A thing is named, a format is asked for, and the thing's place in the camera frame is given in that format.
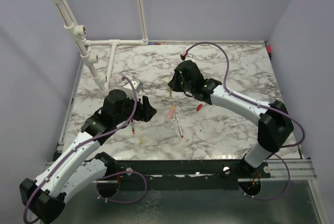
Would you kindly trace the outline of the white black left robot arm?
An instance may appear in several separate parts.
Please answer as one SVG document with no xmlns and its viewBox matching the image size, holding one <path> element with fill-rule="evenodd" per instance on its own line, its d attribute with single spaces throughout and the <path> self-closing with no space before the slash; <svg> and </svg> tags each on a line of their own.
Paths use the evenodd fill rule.
<svg viewBox="0 0 334 224">
<path fill-rule="evenodd" d="M 114 159 L 109 155 L 93 158 L 87 167 L 82 163 L 118 130 L 131 120 L 149 122 L 156 114 L 149 99 L 130 98 L 119 89 L 109 92 L 103 105 L 87 118 L 72 144 L 54 163 L 34 180 L 26 178 L 19 186 L 23 221 L 28 223 L 30 211 L 38 220 L 52 223 L 66 204 L 83 188 L 96 179 L 110 179 L 115 174 Z"/>
</svg>

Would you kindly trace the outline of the red orange-ended pen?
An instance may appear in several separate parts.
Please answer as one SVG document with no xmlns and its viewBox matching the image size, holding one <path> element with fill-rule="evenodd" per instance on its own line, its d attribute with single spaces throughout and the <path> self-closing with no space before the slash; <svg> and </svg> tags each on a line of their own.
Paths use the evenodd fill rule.
<svg viewBox="0 0 334 224">
<path fill-rule="evenodd" d="M 134 121 L 132 119 L 130 121 L 130 124 L 131 124 L 132 134 L 135 135 L 136 134 L 136 132 L 135 132 L 135 124 L 134 124 Z"/>
</svg>

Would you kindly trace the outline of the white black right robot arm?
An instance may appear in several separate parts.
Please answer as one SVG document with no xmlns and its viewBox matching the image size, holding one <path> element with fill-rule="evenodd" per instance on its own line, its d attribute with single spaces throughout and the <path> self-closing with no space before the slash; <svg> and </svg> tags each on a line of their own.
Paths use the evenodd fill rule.
<svg viewBox="0 0 334 224">
<path fill-rule="evenodd" d="M 283 102 L 269 103 L 235 93 L 218 80 L 204 78 L 191 60 L 176 67 L 168 86 L 174 92 L 190 93 L 198 101 L 230 110 L 258 127 L 257 144 L 245 154 L 240 164 L 244 177 L 254 176 L 261 163 L 278 152 L 294 130 Z"/>
</svg>

